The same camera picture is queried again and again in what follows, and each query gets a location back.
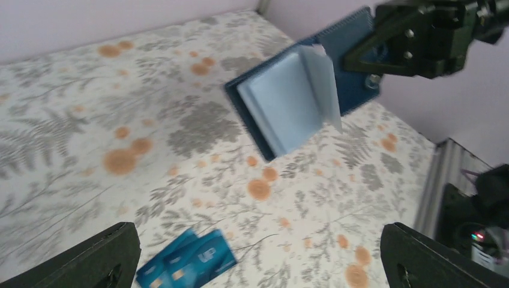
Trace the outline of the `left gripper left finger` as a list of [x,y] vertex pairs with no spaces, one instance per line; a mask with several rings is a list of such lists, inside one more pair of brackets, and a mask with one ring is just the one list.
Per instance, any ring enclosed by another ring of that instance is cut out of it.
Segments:
[[119,222],[1,287],[131,287],[141,254],[132,222]]

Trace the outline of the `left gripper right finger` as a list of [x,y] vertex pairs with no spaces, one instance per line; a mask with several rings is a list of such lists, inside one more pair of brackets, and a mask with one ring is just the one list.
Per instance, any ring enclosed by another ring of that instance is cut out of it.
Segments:
[[390,288],[508,287],[507,277],[461,256],[403,223],[384,226],[380,253]]

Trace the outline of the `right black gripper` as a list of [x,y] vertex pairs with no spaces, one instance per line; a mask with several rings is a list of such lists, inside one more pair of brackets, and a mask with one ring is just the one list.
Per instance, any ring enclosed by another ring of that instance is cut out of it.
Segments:
[[375,28],[350,24],[345,71],[428,79],[462,70],[472,42],[494,45],[508,27],[508,1],[388,1]]

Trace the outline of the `blue card holder wallet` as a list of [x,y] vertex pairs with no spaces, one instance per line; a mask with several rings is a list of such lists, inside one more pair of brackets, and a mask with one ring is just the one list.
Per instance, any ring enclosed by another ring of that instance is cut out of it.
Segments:
[[264,159],[291,153],[324,124],[341,130],[342,116],[379,95],[379,75],[342,67],[372,31],[371,10],[362,7],[224,85]]

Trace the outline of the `blue credit card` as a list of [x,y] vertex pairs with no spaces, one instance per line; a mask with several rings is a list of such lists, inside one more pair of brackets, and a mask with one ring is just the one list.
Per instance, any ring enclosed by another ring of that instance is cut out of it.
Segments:
[[191,228],[180,234],[169,245],[137,270],[136,282],[138,285],[143,288],[170,287],[169,274],[166,272],[163,259],[177,249],[197,239],[198,236]]
[[202,287],[237,264],[218,229],[177,249],[163,259],[162,287]]

